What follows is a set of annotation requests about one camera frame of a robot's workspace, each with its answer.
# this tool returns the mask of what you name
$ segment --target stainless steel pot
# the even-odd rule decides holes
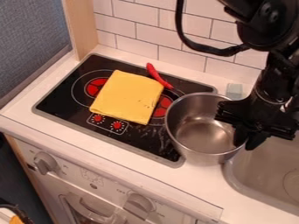
[[[229,100],[218,94],[195,93],[174,101],[165,125],[176,149],[195,165],[222,164],[245,143],[233,145],[232,125],[214,119],[218,103]]]

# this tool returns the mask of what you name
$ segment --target black induction cooktop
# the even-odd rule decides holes
[[[46,115],[47,118],[55,122],[61,121],[69,127],[75,129],[80,127],[79,130],[83,132],[117,144],[124,149],[130,146],[137,153],[146,151],[143,153],[144,155],[152,155],[153,158],[159,156],[171,162],[177,162],[180,155],[172,146],[163,124],[166,109],[182,95],[194,92],[212,92],[214,88],[160,73],[175,89],[163,91],[149,124],[144,126],[104,115],[96,115],[88,109],[116,69],[150,77],[144,67],[92,54],[39,102],[35,111],[39,115]]]

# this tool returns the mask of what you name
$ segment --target small blue object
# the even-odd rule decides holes
[[[226,87],[226,96],[234,101],[243,98],[242,84],[228,83]]]

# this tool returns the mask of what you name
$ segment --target sink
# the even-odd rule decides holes
[[[269,138],[254,151],[239,151],[224,166],[239,193],[299,216],[299,133],[294,141]]]

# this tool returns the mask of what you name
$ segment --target white tile backsplash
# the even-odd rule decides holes
[[[205,70],[205,57],[168,47],[159,46],[159,59],[176,66],[187,67],[200,72]]]
[[[218,20],[213,21],[211,38],[237,45],[242,44],[237,32],[237,25]]]
[[[115,34],[106,31],[97,31],[100,45],[116,48]]]
[[[94,0],[94,12],[112,16],[111,0]]]
[[[183,45],[175,26],[177,0],[93,0],[99,43],[231,80],[252,84],[267,54],[253,50],[220,57]],[[185,35],[204,45],[241,44],[234,19],[216,0],[185,0]]]
[[[219,59],[207,59],[205,71],[250,85],[255,83],[261,72],[259,69],[236,65]]]
[[[206,18],[216,18],[225,21],[235,21],[224,12],[224,6],[216,0],[185,0],[186,12]]]
[[[112,32],[130,38],[134,38],[136,36],[135,23],[133,22],[100,14],[95,14],[94,16],[96,28],[98,30]]]
[[[117,36],[118,49],[129,53],[135,53],[147,58],[157,60],[157,45],[146,43],[133,38]]]
[[[254,50],[248,50],[245,52],[238,53],[234,62],[249,67],[257,67],[260,69],[264,69],[267,61],[267,56],[267,52],[257,52]]]
[[[158,24],[158,9],[120,0],[112,0],[117,18],[125,18],[141,24]]]
[[[160,27],[173,31],[176,30],[174,11],[160,10]],[[210,18],[185,14],[183,17],[183,27],[185,33],[209,38],[212,20]]]
[[[181,49],[182,42],[175,31],[137,24],[137,39],[157,44],[160,46],[168,46]]]
[[[135,0],[137,4],[145,4],[166,10],[175,10],[177,0]]]

